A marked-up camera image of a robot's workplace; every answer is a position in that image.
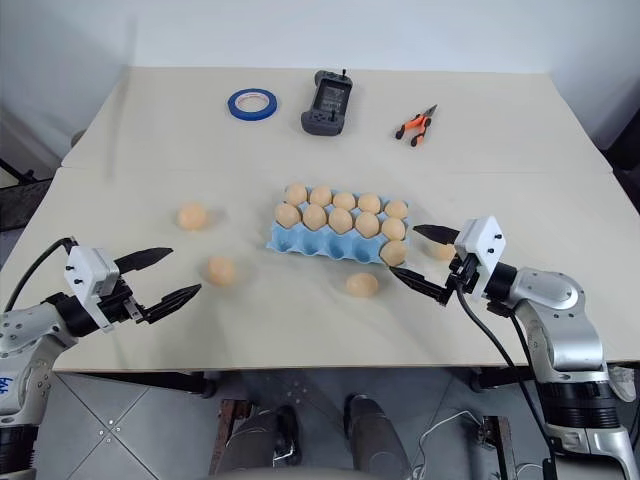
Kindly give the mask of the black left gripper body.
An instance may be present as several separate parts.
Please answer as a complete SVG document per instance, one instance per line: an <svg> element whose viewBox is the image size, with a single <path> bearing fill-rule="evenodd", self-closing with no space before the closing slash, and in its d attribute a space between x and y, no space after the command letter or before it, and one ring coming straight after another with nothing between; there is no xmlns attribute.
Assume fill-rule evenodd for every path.
<svg viewBox="0 0 640 480"><path fill-rule="evenodd" d="M136 301L133 290L122 277L116 280L110 294L100 297L98 307L110 323L147 320L145 307Z"/></svg>

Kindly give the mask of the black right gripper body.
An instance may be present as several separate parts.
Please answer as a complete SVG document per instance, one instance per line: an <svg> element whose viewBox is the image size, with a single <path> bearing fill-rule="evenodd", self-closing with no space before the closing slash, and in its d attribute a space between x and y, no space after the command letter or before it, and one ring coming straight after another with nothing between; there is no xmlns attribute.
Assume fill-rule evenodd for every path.
<svg viewBox="0 0 640 480"><path fill-rule="evenodd" d="M480 262L475 254L467 254L464 259L455 254L449 264L449 276L445 283L445 300L448 301L460 286L462 291L471 294L479 279Z"/></svg>

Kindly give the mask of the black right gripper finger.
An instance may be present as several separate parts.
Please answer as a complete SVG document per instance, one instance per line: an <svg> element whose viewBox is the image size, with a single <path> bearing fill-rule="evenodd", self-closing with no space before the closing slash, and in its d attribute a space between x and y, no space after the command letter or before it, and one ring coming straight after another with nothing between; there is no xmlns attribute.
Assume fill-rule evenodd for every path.
<svg viewBox="0 0 640 480"><path fill-rule="evenodd" d="M402 267L390 267L391 273L410 289L435 300L442 306L449 301L449 290L428 281L423 275Z"/></svg>
<svg viewBox="0 0 640 480"><path fill-rule="evenodd" d="M415 225L413 230L425 238L442 245L454 245L459 235L458 230L442 225Z"/></svg>

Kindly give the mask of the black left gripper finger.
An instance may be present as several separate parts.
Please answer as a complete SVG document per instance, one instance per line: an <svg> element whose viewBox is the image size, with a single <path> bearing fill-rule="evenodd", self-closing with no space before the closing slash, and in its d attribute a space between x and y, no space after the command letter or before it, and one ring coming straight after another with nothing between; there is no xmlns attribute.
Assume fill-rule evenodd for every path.
<svg viewBox="0 0 640 480"><path fill-rule="evenodd" d="M159 262L173 252L169 247L154 247L139 250L114 260L121 275L131 271L140 271Z"/></svg>
<svg viewBox="0 0 640 480"><path fill-rule="evenodd" d="M142 322L155 323L173 313L180 310L185 306L192 298L194 298L201 290L201 284L195 284L192 286L178 289L170 294L162 297L159 303L146 308L141 311Z"/></svg>

